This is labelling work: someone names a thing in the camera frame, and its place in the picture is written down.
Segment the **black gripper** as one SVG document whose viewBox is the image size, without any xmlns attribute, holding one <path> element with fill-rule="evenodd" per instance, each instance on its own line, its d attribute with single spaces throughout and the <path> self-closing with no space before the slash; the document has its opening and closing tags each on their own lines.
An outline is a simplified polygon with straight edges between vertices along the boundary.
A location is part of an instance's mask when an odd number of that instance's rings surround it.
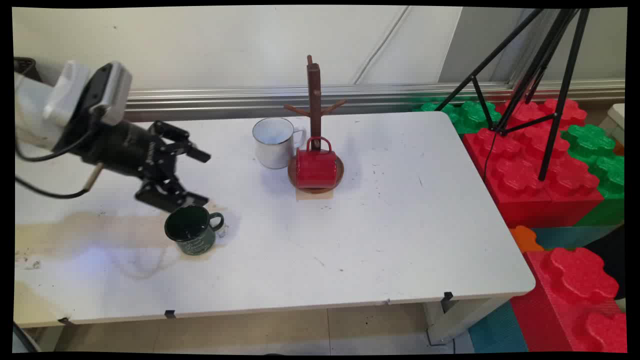
<svg viewBox="0 0 640 360">
<path fill-rule="evenodd" d="M 172 157 L 186 155 L 201 163 L 211 159 L 210 153 L 190 140 L 187 130 L 166 121 L 154 121 L 148 129 L 125 120 L 115 126 L 101 124 L 70 152 L 86 164 L 103 164 L 106 170 L 137 177 L 141 187 L 134 197 L 146 205 L 168 213 L 190 205 L 205 206 L 210 198 L 187 191 L 175 178 L 164 183 L 168 176 L 157 164 L 158 150 Z"/>
</svg>

